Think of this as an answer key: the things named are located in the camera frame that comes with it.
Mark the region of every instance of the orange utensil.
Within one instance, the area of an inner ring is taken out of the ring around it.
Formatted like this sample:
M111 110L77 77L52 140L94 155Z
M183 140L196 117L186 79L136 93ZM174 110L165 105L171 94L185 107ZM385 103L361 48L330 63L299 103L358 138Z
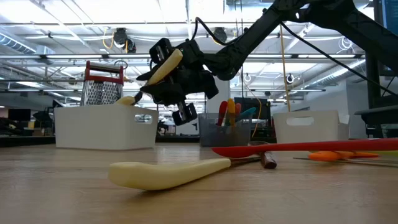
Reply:
M308 155L314 161L336 161L339 159L351 159L360 157L377 157L376 153L369 152L341 152L341 151L319 151Z

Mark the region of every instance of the fluorescent light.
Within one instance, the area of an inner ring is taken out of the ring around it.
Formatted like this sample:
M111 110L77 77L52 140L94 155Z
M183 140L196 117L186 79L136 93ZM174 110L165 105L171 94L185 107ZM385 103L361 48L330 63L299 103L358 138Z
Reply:
M299 58L326 58L326 56L317 54L317 55L298 55Z
M37 84L36 82L17 82L18 84L25 85L25 86L30 86L30 87L36 87L40 88L42 85Z
M40 91L37 89L8 89L6 91Z
M100 49L100 51L106 52L107 54L109 54L109 52L106 49Z
M102 58L102 55L46 55L48 59Z
M355 54L331 54L329 55L333 58L353 58ZM312 54L312 55L298 55L299 58L326 58L322 54Z
M109 58L150 58L149 54L120 54L109 55Z
M139 89L123 89L123 91L139 91Z
M43 90L43 91L49 91L49 92L56 91L56 92L60 92L60 91L75 91L75 90Z
M274 92L285 92L284 89L264 89L264 88L253 88L251 91L274 91ZM242 91L242 89L231 89L231 91ZM326 91L326 90L289 90L289 91L299 91L299 92L313 92L313 91Z
M353 58L355 55L346 55L346 54L341 54L341 55L330 55L333 58Z
M77 96L69 96L69 98L76 100L76 101L81 101L81 98L77 97Z
M285 55L285 58L290 58L292 55ZM248 58L282 58L279 54L250 54Z
M0 55L0 59L40 59L39 55Z
M54 96L59 96L59 97L64 97L63 95L61 95L61 94L59 94L59 93L53 93L53 92L49 92L51 95L54 95Z

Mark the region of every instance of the black cable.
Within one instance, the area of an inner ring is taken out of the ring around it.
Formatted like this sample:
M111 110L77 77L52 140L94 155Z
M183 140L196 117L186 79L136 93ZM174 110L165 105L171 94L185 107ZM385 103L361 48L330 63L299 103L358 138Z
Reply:
M233 40L231 40L231 41L229 41L229 42L227 42L227 43L224 43L224 42L220 41L220 39L217 38L217 37L214 35L214 33L209 29L209 27L208 27L199 17L196 17L196 18L195 18L195 30L193 31L193 35L192 35L191 40L193 40L193 39L195 38L195 36L197 35L197 32L198 32L198 22L203 26L203 28L205 28L205 30L207 31L207 33L209 33L209 35L213 38L213 40L214 40L215 42L217 42L217 44L220 44L220 45L222 45L222 46L228 46L228 45L233 44L233 43L236 41L236 39L237 39L237 38L235 38L235 39L233 39Z
M390 80L390 82L388 83L388 85L387 85L386 88L389 88L389 87L390 87L390 85L391 85L391 83L392 83L392 81L393 81L394 79L395 79L395 77L392 77L392 78L391 78L391 80Z
M129 64L125 60L117 60L113 63L113 65L116 65L119 62L122 62L126 65L126 67L123 67L123 70L126 70L129 67Z
M361 75L359 72L353 70L352 68L350 68L349 66L339 62L338 60L334 59L333 57L331 57L330 55L328 55L327 53L325 53L323 50L319 49L318 47L314 46L313 44L309 43L308 41L304 40L303 38L301 38L299 35L297 35L295 32L293 32L292 30L290 30L283 22L280 23L282 25L282 27L285 28L285 30L287 30L287 32L289 32L290 34L292 34L292 36L294 36L295 38L297 38L298 40L301 40L302 42L304 42L304 44L307 44L308 46L312 47L313 49L315 49L317 52L321 53L322 55L324 55L325 57L327 57L328 59L332 60L333 62L337 63L338 65L344 67L345 69L347 69L348 71L354 73L355 75L361 77L363 80L366 80L369 83L372 83L373 85L378 86L380 89L390 93L391 95L394 95L396 97L398 97L398 95L396 93L394 93L393 91L388 90L387 88L381 86L380 84L376 83L373 80L370 80L368 78L366 78L364 75Z

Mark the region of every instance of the red utensil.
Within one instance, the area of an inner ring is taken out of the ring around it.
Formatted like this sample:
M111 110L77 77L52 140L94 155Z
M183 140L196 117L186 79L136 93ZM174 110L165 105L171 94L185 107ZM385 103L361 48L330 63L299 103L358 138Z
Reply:
M227 101L222 101L220 104L220 109L218 111L218 121L217 121L218 126L221 126L223 124L227 107L228 107Z
M360 139L349 141L265 144L260 146L214 147L213 152L230 158L242 158L264 151L395 151L398 139Z
M235 104L235 117L238 117L239 114L241 114L242 110L242 104L236 103Z

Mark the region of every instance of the red spatula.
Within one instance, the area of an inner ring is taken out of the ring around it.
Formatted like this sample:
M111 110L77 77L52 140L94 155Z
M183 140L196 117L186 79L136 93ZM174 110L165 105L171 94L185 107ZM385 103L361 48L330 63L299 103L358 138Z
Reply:
M264 151L394 151L398 139L360 139L350 141L265 144L260 146L214 147L213 152L230 158L242 158Z

